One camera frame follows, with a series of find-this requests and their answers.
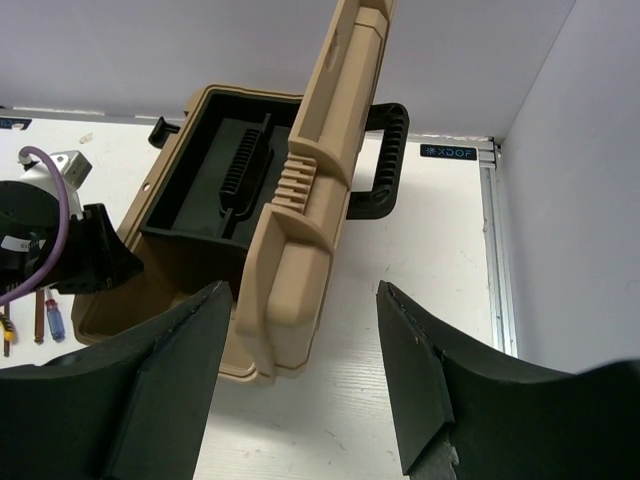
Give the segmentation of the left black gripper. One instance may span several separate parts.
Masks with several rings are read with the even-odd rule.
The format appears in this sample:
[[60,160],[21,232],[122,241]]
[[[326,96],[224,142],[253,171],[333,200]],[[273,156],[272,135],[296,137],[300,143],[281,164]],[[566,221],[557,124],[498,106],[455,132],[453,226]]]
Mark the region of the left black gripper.
[[[49,255],[57,237],[59,206],[44,190],[18,181],[1,183],[1,293],[23,284]],[[116,234],[102,204],[89,204],[69,221],[62,253],[36,286],[61,294],[92,294],[118,287],[144,270]]]

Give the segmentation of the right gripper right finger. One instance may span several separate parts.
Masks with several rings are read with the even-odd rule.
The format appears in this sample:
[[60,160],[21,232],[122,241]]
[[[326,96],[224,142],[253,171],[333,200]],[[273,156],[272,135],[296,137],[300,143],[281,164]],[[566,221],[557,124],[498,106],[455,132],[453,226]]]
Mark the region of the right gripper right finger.
[[465,334],[392,283],[380,283],[376,302],[406,476],[638,477],[637,361],[556,371]]

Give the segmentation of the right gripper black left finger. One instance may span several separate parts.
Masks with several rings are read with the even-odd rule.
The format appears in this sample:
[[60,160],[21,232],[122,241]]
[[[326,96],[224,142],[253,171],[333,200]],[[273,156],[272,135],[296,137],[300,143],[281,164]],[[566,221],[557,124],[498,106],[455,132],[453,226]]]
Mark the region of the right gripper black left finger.
[[215,282],[114,337],[1,373],[5,479],[190,479],[227,336]]

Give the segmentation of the brown long hex key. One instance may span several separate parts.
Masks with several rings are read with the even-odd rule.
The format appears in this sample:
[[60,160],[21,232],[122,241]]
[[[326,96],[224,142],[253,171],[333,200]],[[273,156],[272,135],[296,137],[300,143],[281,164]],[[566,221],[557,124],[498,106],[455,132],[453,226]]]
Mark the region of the brown long hex key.
[[44,341],[45,294],[43,290],[35,293],[34,342],[38,345]]

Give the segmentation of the yellow black pliers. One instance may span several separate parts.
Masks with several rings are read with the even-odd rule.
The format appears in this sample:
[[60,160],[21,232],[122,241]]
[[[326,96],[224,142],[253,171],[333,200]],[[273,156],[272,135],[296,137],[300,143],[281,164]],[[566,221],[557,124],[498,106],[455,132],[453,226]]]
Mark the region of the yellow black pliers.
[[9,304],[5,304],[1,307],[0,322],[3,356],[8,358],[11,353],[11,346],[15,343],[17,338],[15,326],[11,320],[11,308]]

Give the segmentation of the tan plastic toolbox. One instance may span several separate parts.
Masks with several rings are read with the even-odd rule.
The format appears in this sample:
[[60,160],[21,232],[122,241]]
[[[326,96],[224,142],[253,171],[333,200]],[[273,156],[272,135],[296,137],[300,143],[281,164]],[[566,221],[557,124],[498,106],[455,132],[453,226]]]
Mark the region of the tan plastic toolbox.
[[[156,123],[149,140],[158,157],[118,230],[144,270],[75,298],[81,343],[117,335],[221,280],[233,300],[220,375],[270,385],[304,371],[344,223],[383,218],[396,203],[409,116],[401,104],[374,103],[394,10],[392,1],[339,2],[302,94],[212,84],[191,96],[181,126]],[[300,102],[284,168],[246,253],[141,230],[186,143],[183,129],[214,90]]]

